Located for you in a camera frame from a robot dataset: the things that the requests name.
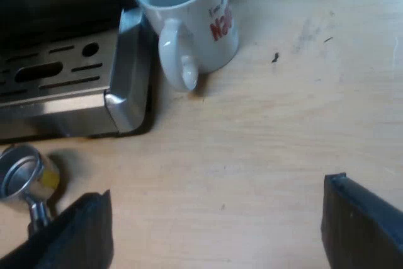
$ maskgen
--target mug handle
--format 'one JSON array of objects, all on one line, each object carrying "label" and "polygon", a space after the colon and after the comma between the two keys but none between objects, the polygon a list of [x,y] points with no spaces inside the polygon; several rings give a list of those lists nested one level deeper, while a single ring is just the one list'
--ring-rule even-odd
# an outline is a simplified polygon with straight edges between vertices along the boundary
[{"label": "mug handle", "polygon": [[189,31],[181,20],[168,19],[158,43],[159,58],[165,76],[168,82],[180,91],[193,91],[199,75],[188,34]]}]

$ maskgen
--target black object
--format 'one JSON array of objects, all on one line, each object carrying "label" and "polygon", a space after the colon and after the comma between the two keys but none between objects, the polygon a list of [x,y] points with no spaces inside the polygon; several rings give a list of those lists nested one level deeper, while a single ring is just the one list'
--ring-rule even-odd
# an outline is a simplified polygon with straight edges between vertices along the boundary
[{"label": "black object", "polygon": [[326,176],[322,241],[332,269],[401,269],[403,213],[345,173]]},{"label": "black object", "polygon": [[2,269],[106,269],[113,258],[110,192],[87,193],[0,260]]}]

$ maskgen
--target drip tray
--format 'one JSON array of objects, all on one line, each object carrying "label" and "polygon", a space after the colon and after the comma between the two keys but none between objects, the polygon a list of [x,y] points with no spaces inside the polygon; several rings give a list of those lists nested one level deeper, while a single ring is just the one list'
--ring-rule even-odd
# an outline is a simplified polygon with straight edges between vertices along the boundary
[{"label": "drip tray", "polygon": [[122,12],[115,26],[105,22],[83,36],[70,26],[64,37],[60,30],[37,32],[6,44],[0,140],[126,134],[140,126],[154,36],[137,8]]}]

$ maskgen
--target coffee mug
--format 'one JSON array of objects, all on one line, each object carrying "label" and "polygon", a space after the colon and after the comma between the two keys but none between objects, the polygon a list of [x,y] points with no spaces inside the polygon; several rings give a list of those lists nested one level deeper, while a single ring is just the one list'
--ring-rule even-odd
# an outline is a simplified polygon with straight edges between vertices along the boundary
[{"label": "coffee mug", "polygon": [[167,80],[180,91],[196,88],[198,75],[235,56],[239,36],[229,0],[138,0],[159,35]]}]

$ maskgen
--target light wood surface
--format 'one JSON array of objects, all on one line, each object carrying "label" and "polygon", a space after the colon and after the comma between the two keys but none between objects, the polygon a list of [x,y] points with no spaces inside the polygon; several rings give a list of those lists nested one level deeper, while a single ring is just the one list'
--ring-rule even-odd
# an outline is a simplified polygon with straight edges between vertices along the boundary
[{"label": "light wood surface", "polygon": [[[69,172],[59,211],[111,189],[112,268],[329,268],[329,173],[403,209],[403,0],[231,1],[238,54],[195,94],[160,75],[149,133],[33,142]],[[28,215],[0,212],[3,255]]]}]

